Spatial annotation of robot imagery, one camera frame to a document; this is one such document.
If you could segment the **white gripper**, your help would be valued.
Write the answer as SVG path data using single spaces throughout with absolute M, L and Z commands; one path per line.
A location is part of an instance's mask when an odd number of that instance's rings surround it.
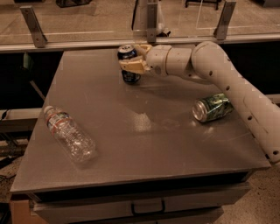
M 119 65 L 122 70 L 135 74 L 145 74 L 150 71 L 163 77 L 167 75 L 167 56 L 172 49 L 170 45 L 134 45 L 134 48 L 138 56 L 146 57 L 146 61 L 142 57 L 120 60 Z

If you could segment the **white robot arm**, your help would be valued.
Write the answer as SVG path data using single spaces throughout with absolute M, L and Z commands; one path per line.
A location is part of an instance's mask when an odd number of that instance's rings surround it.
M 236 70 L 223 49 L 211 41 L 194 48 L 171 45 L 122 45 L 117 53 L 123 71 L 174 75 L 214 84 L 234 106 L 273 165 L 280 165 L 280 108 Z

